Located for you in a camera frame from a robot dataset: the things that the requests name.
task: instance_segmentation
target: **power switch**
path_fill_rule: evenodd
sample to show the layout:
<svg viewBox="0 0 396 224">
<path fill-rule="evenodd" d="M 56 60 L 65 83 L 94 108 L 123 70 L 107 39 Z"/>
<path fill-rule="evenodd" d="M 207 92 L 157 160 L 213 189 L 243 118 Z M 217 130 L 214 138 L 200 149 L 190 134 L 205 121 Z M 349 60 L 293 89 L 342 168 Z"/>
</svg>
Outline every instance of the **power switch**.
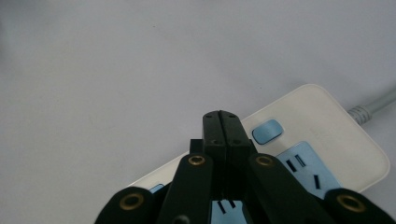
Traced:
<svg viewBox="0 0 396 224">
<path fill-rule="evenodd" d="M 274 119 L 270 119 L 253 130 L 254 140 L 260 145 L 276 139 L 283 133 L 282 126 Z"/>
</svg>

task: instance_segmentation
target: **power strip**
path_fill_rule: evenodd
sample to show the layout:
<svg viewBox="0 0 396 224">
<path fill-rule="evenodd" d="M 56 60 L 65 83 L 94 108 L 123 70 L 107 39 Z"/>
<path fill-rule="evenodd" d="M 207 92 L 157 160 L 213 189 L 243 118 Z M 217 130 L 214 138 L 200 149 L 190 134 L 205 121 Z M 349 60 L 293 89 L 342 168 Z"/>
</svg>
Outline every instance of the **power strip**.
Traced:
<svg viewBox="0 0 396 224">
<path fill-rule="evenodd" d="M 243 119 L 242 124 L 259 152 L 280 159 L 319 198 L 327 190 L 340 187 L 361 192 L 389 172 L 389 159 L 384 151 L 317 85 L 304 85 L 290 92 Z M 131 186 L 153 189 L 167 185 L 186 154 Z M 214 212 L 212 220 L 223 215 L 224 211 Z"/>
</svg>

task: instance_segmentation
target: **blue outlet slot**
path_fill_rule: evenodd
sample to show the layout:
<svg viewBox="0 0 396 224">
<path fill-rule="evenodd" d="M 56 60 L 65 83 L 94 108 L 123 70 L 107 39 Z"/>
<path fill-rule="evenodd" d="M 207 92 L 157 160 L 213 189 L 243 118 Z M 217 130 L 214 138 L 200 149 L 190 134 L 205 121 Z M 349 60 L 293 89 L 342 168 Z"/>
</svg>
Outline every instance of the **blue outlet slot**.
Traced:
<svg viewBox="0 0 396 224">
<path fill-rule="evenodd" d="M 222 200 L 212 203 L 211 224 L 246 224 L 242 202 Z"/>
<path fill-rule="evenodd" d="M 277 158 L 308 192 L 321 199 L 328 190 L 341 188 L 335 176 L 307 142 L 300 142 Z"/>
</svg>

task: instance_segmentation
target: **power cord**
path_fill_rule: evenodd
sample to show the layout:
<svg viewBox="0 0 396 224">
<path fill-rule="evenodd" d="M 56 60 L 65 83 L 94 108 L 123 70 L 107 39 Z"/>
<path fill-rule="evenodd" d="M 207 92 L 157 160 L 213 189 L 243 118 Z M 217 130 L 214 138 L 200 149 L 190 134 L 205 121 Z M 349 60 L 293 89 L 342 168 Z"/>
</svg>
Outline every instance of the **power cord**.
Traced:
<svg viewBox="0 0 396 224">
<path fill-rule="evenodd" d="M 359 125 L 362 125 L 369 121 L 373 117 L 374 113 L 380 111 L 394 101 L 396 101 L 396 88 L 377 98 L 368 105 L 357 105 L 353 107 L 348 110 L 347 113 L 356 120 Z"/>
</svg>

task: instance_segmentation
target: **brass grommet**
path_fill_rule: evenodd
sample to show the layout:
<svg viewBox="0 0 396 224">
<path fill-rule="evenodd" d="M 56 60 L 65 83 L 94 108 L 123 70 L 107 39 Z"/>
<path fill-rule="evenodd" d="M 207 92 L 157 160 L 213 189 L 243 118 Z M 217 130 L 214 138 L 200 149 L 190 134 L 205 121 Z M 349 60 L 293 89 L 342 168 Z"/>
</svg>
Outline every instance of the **brass grommet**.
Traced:
<svg viewBox="0 0 396 224">
<path fill-rule="evenodd" d="M 352 201 L 356 205 L 351 205 L 350 203 L 347 202 L 347 200 Z M 364 203 L 362 203 L 360 200 L 358 200 L 355 197 L 352 197 L 347 194 L 340 194 L 337 196 L 337 202 L 339 202 L 341 205 L 343 205 L 347 210 L 350 210 L 352 212 L 356 213 L 362 213 L 366 211 L 366 206 Z"/>
<path fill-rule="evenodd" d="M 189 163 L 191 165 L 202 165 L 205 163 L 205 158 L 202 156 L 191 156 L 189 157 Z"/>
<path fill-rule="evenodd" d="M 128 203 L 127 201 L 130 199 L 135 199 L 135 202 Z M 145 198 L 140 193 L 128 194 L 120 200 L 120 208 L 125 211 L 134 210 L 134 209 L 140 207 L 140 205 L 142 205 L 143 201 L 145 201 Z"/>
<path fill-rule="evenodd" d="M 273 166 L 274 165 L 274 161 L 266 156 L 260 156 L 258 158 L 256 158 L 256 162 L 262 166 Z"/>
</svg>

